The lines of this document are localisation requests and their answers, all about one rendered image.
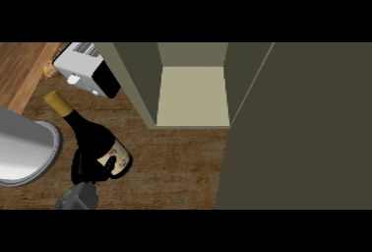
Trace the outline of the olive open cabinet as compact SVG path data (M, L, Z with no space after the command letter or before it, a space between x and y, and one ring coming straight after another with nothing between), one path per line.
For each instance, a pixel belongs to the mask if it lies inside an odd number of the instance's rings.
M150 129L228 129L270 42L98 42L97 50Z

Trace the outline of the dark olive cabinet door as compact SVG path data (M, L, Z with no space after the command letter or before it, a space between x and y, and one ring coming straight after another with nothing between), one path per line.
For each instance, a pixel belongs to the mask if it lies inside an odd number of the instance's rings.
M218 209L372 209L372 43L277 43L227 136Z

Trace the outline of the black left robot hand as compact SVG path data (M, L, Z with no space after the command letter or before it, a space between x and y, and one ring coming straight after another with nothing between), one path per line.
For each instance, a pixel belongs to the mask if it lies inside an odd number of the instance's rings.
M72 183L95 183L97 181L106 181L112 177L115 162L116 157L110 156L106 163L101 164L92 157L76 150L70 165Z

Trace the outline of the dark wine bottle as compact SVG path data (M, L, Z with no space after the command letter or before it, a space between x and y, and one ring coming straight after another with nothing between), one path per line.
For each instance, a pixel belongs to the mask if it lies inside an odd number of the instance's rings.
M101 164L110 156L116 157L110 178L120 178L131 168L132 157L110 130L79 115L57 91L44 96L44 101L70 126L81 153Z

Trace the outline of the small tan object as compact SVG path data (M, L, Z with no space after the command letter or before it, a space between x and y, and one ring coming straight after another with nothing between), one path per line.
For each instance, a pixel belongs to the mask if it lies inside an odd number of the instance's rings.
M51 62L47 62L44 64L44 77L51 78L55 73L57 73L57 70L54 69Z

